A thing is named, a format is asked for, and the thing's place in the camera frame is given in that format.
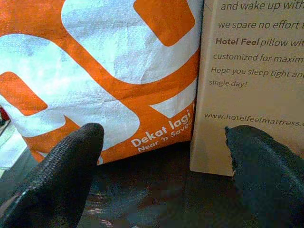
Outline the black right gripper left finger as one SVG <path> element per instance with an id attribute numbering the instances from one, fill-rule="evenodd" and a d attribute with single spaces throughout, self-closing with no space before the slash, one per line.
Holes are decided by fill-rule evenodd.
<path id="1" fill-rule="evenodd" d="M 64 137 L 0 207 L 2 228 L 75 228 L 103 148 L 101 124 Z"/>

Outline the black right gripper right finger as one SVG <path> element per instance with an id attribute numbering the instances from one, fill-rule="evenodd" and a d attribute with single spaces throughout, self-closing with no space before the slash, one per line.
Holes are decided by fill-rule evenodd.
<path id="1" fill-rule="evenodd" d="M 304 226 L 304 160 L 266 132 L 225 127 L 235 186 L 262 228 Z"/>

